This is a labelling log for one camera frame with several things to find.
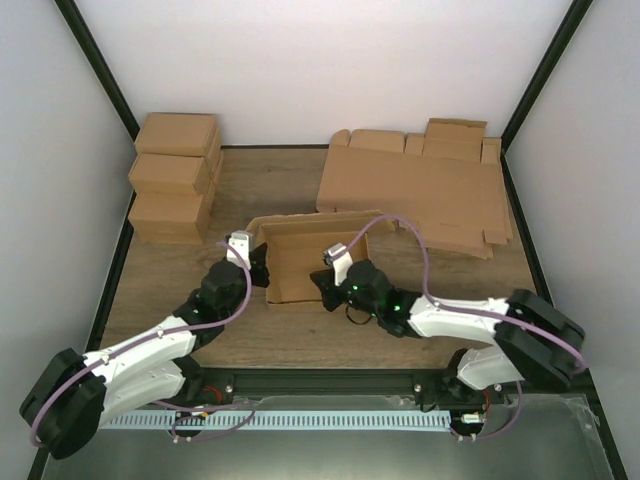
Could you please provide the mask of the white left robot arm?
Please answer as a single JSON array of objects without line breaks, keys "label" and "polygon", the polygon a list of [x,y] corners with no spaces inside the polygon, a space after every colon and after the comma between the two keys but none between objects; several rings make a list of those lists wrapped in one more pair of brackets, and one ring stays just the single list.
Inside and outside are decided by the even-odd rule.
[{"label": "white left robot arm", "polygon": [[180,408],[203,395],[192,353],[243,313],[253,288],[269,284],[265,243],[254,246],[236,231],[221,245],[225,256],[159,324],[111,347],[52,357],[19,408],[34,446],[64,459],[121,414],[156,401]]}]

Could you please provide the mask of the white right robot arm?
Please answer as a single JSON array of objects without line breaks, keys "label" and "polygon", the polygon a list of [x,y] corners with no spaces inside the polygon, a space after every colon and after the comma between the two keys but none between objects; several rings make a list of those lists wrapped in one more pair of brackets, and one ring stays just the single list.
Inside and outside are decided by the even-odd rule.
[{"label": "white right robot arm", "polygon": [[311,273],[310,280],[326,310],[360,311],[394,337],[482,343],[480,349],[457,351],[449,363],[444,389],[458,403],[496,384],[520,381],[563,392],[584,369],[584,330],[526,289],[484,301],[430,297],[393,286],[369,260],[334,263]]}]

